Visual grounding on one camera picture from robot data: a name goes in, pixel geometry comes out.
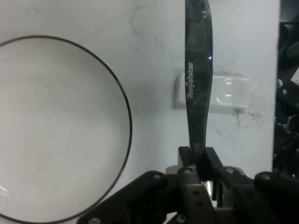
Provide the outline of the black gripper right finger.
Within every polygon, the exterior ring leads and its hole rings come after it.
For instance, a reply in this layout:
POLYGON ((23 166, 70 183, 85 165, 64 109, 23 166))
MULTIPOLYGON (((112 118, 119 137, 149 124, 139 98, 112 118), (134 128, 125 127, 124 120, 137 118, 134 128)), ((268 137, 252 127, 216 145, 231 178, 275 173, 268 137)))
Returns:
POLYGON ((297 224, 299 182, 280 172, 260 172, 253 179, 236 167, 223 166, 211 147, 205 149, 207 179, 212 181, 212 199, 223 210, 240 214, 240 222, 252 224, 297 224))

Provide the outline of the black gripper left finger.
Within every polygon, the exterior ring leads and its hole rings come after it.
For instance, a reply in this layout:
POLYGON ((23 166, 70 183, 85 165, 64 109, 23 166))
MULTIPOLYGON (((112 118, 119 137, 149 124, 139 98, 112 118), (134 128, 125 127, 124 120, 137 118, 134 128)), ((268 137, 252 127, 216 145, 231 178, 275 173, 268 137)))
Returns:
POLYGON ((214 174, 217 154, 211 147, 192 154, 179 148, 182 166, 173 174, 148 171, 81 216, 79 224, 161 224, 167 214, 174 223, 215 224, 216 212, 202 183, 214 174))

